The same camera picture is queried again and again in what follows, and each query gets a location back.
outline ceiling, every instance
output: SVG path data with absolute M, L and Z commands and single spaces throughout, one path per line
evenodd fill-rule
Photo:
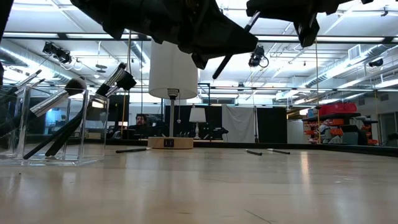
M 217 0 L 220 8 L 231 20 L 244 27 L 248 20 L 246 2 L 243 0 Z M 377 0 L 362 5 L 360 0 L 347 2 L 338 8 L 336 14 L 326 16 L 319 14 L 319 35 L 348 36 L 396 36 L 398 34 L 398 2 L 395 0 Z M 87 32 L 103 33 L 102 27 L 84 13 L 75 8 L 69 0 L 15 0 L 6 31 L 8 32 Z M 294 26 L 289 22 L 259 19 L 251 32 L 256 35 L 295 35 Z M 46 58 L 42 53 L 44 40 L 10 40 L 13 43 Z M 103 80 L 113 72 L 120 62 L 127 61 L 127 42 L 123 41 L 70 41 L 53 40 L 56 46 L 69 50 L 71 55 L 84 65 L 81 70 L 72 68 L 70 71 L 84 75 L 95 83 Z M 150 41 L 138 41 L 143 57 L 150 60 Z M 215 58 L 208 62 L 205 70 L 200 72 L 199 81 L 212 85 L 231 86 L 239 82 L 253 86 L 291 86 L 301 84 L 299 78 L 307 78 L 319 69 L 333 64 L 347 56 L 348 49 L 355 44 L 318 44 L 301 49 L 297 44 L 262 43 L 268 52 L 269 66 L 265 69 L 250 68 L 250 54 L 235 55 L 226 66 L 219 79 L 213 81 L 211 76 L 223 58 Z M 132 73 L 144 84 L 149 79 L 149 64 L 140 71 L 140 55 L 132 52 Z M 106 73 L 96 73 L 96 64 L 105 65 Z M 350 82 L 358 78 L 361 69 L 344 73 L 334 78 L 343 78 Z

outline lamp base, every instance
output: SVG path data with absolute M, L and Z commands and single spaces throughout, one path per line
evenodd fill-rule
M 193 138 L 149 137 L 148 147 L 153 149 L 193 149 Z

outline red container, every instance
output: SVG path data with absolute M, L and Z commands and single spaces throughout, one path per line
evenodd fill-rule
M 319 110 L 319 115 L 327 115 L 334 113 L 355 113 L 355 103 L 333 103 L 330 105 L 323 105 Z

